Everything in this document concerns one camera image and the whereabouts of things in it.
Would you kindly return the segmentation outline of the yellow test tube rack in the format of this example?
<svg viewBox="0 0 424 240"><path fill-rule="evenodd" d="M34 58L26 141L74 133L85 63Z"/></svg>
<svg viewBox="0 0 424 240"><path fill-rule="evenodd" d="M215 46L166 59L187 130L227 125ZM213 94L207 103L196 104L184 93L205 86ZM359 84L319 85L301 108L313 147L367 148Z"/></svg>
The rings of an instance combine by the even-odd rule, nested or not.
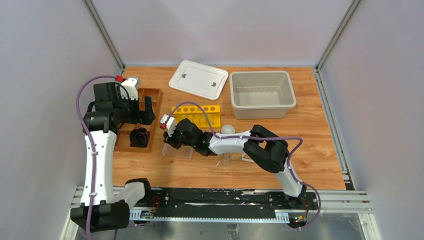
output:
<svg viewBox="0 0 424 240"><path fill-rule="evenodd" d="M214 130L220 129L221 124L221 106L220 105L202 105L202 109L205 111L207 118ZM180 122L183 119L189 119L199 129L207 130L210 128L207 119L199 107L194 105L183 105L173 113L173 117L176 122Z"/></svg>

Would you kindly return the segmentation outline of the wooden compartment tray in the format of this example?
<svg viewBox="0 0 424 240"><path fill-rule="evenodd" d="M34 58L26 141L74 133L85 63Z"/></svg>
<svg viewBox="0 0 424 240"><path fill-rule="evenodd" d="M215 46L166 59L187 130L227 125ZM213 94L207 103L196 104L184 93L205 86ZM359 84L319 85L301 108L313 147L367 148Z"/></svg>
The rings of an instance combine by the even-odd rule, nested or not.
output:
<svg viewBox="0 0 424 240"><path fill-rule="evenodd" d="M144 110L144 98L150 96L156 119L151 125L125 123L118 131L114 150L116 152L151 152L155 131L159 126L163 92L159 88L138 89L139 110Z"/></svg>

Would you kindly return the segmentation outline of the clear well plate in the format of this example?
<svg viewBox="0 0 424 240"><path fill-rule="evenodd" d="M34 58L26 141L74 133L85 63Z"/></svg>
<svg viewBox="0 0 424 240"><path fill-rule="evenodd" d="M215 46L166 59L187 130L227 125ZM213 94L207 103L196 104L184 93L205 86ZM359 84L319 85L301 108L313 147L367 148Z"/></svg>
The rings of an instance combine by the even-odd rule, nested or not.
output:
<svg viewBox="0 0 424 240"><path fill-rule="evenodd" d="M165 143L161 153L166 157L191 160L193 158L194 149L190 146L184 145L182 145L179 149L175 149L169 144Z"/></svg>

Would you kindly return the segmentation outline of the white porcelain dish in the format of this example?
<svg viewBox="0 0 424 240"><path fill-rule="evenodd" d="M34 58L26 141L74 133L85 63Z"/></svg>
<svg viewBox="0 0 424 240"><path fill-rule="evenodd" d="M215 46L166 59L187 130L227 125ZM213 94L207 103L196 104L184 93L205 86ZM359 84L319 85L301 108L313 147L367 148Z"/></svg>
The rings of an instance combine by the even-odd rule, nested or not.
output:
<svg viewBox="0 0 424 240"><path fill-rule="evenodd" d="M220 132L224 135L232 135L236 133L235 128L230 124L225 124L221 127Z"/></svg>

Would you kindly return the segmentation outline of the white plastic bin lid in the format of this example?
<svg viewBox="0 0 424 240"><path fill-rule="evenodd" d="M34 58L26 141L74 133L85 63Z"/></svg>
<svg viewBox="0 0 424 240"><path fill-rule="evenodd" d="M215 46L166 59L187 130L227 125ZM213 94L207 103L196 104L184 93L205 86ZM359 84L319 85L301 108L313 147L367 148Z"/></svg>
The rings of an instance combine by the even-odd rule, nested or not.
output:
<svg viewBox="0 0 424 240"><path fill-rule="evenodd" d="M228 77L229 72L221 68L183 60L168 85L174 90L216 101Z"/></svg>

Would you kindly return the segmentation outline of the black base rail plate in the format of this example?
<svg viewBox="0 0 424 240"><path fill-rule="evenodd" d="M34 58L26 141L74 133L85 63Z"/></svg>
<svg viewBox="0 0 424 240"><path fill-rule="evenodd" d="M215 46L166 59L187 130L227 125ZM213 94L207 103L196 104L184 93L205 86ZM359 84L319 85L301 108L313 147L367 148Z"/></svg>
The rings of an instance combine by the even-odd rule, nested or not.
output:
<svg viewBox="0 0 424 240"><path fill-rule="evenodd" d="M301 223L319 209L314 192L299 199L282 190L153 188L130 213L135 223L153 221Z"/></svg>

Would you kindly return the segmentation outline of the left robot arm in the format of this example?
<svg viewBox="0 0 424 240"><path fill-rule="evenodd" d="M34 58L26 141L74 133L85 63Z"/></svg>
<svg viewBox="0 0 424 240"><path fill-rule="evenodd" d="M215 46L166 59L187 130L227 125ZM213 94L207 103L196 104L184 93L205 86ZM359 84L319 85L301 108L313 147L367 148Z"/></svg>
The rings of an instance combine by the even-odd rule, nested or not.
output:
<svg viewBox="0 0 424 240"><path fill-rule="evenodd" d="M124 229L132 209L149 206L153 193L146 178L128 180L118 194L113 188L113 154L118 131L124 124L150 125L155 119L152 99L146 96L140 110L138 83L107 82L93 86L94 101L78 116L82 120L87 164L80 206L71 220L86 233Z"/></svg>

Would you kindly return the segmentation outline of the small clear glass jar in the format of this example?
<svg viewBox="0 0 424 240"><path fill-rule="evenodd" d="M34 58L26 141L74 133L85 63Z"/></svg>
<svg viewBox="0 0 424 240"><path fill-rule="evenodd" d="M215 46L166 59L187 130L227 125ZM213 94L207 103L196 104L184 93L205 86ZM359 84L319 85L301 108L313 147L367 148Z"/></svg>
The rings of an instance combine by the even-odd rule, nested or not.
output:
<svg viewBox="0 0 424 240"><path fill-rule="evenodd" d="M233 156L231 153L227 152L227 153L223 153L221 160L220 160L220 164L222 166L230 166L233 160Z"/></svg>

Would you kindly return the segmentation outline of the white clay triangle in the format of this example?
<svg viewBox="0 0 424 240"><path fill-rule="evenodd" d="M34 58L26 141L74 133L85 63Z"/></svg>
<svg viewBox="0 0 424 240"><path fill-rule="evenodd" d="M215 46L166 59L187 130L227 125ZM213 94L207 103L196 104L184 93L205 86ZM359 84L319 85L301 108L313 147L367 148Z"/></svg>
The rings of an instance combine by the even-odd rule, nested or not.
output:
<svg viewBox="0 0 424 240"><path fill-rule="evenodd" d="M241 155L241 160L244 162L254 163L254 160L250 159L246 153L243 153Z"/></svg>

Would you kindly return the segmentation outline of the beige plastic bin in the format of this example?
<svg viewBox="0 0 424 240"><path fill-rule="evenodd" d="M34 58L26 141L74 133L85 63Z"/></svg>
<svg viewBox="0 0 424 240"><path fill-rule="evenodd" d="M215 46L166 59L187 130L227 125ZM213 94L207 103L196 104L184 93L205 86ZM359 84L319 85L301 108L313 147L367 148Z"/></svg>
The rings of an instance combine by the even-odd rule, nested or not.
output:
<svg viewBox="0 0 424 240"><path fill-rule="evenodd" d="M279 119L297 105L291 77L284 70L236 71L229 85L237 120Z"/></svg>

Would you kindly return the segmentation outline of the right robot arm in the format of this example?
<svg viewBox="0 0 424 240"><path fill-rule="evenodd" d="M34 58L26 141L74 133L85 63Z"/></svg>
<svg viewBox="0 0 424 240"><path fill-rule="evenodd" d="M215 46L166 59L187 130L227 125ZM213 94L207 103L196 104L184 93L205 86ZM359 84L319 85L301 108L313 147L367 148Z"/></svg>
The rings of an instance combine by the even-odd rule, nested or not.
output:
<svg viewBox="0 0 424 240"><path fill-rule="evenodd" d="M279 137L261 125L240 133L216 133L203 131L185 118L177 122L164 115L160 120L164 142L174 149L188 146L202 156L218 156L242 153L250 157L261 169L276 176L282 186L283 198L292 209L298 209L306 201L306 186L299 179L292 164L288 137Z"/></svg>

